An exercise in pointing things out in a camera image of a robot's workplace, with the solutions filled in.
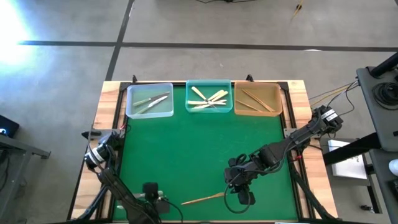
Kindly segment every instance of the gray floor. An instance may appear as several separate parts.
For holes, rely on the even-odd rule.
[[[398,6],[393,0],[308,0],[290,21],[296,4],[137,0],[124,41],[398,47]],[[0,19],[8,21],[0,22],[6,31],[0,40],[114,42],[126,6],[127,0],[5,1],[0,3]],[[113,47],[0,46],[3,53],[7,50],[0,53],[0,114],[21,124],[18,139],[52,151],[48,161],[31,162],[26,173],[29,187],[14,220],[62,222],[85,150],[80,133],[93,122]],[[113,80],[130,80],[133,74],[140,80],[242,79],[250,73],[255,79],[305,80],[313,96],[352,82],[357,68],[377,65],[390,55],[122,48]],[[338,136],[373,132],[360,89],[349,97],[356,109],[343,117]],[[350,109],[344,98],[333,107],[340,113]],[[359,205],[370,203],[365,187],[333,179],[331,185],[341,218],[389,223],[385,214],[359,210]]]

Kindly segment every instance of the chopstick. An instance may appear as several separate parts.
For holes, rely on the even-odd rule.
[[[263,107],[265,107],[265,109],[269,110],[270,112],[275,112],[274,109],[272,109],[270,106],[266,105],[263,101],[261,101],[259,98],[257,98],[256,96],[254,96],[252,93],[250,93],[247,90],[242,90],[245,94],[249,95],[251,98],[253,98],[254,100],[256,100],[259,104],[261,104]]]
[[[253,107],[253,106],[250,106],[250,105],[248,105],[248,104],[246,104],[246,103],[243,103],[242,101],[239,101],[239,100],[237,100],[237,99],[235,99],[235,101],[238,102],[238,103],[240,103],[240,104],[242,104],[242,105],[244,105],[244,106],[247,106],[248,108],[252,108],[252,109],[254,109],[254,110],[258,111],[258,112],[262,112],[261,110],[255,108],[255,107]]]

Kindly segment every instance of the green tabletop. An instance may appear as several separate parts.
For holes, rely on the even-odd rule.
[[[145,182],[157,182],[167,198],[178,205],[184,220],[297,220],[287,162],[281,171],[253,180],[256,204],[233,214],[223,198],[191,205],[182,202],[223,192],[228,159],[250,154],[264,144],[283,139],[279,117],[238,116],[229,113],[189,113],[185,87],[174,87],[174,115],[167,118],[130,119],[120,178],[132,193]],[[230,206],[241,210],[236,194],[227,195]],[[163,220],[180,220],[178,211],[161,214]],[[115,220],[126,212],[116,208]]]

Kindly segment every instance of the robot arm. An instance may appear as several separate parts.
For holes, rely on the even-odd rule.
[[[224,179],[228,187],[232,188],[231,193],[238,194],[240,204],[254,204],[255,198],[249,189],[253,179],[258,175],[279,171],[290,150],[296,149],[302,152],[310,144],[312,136],[333,134],[341,128],[342,122],[343,120],[333,109],[321,106],[313,111],[312,118],[306,126],[294,131],[284,140],[264,145],[248,156],[241,154],[237,158],[230,159],[229,167],[224,170]]]

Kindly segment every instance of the plastic bin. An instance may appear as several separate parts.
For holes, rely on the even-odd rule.
[[[167,97],[148,108],[152,102],[161,98],[159,95]],[[173,114],[173,84],[131,85],[127,88],[126,115],[131,119],[160,118]]]
[[[220,90],[227,91],[227,95],[218,99],[226,100],[226,104],[212,105],[202,109],[194,108],[196,105],[189,105],[188,100],[204,101],[204,99],[192,90],[193,86],[196,87],[206,99],[209,99]],[[190,113],[227,113],[231,111],[233,107],[231,80],[188,80],[186,84],[185,107]]]
[[[247,92],[262,101],[265,106],[250,97]],[[234,99],[234,111],[239,115],[274,117],[282,112],[280,86],[276,83],[235,82]]]

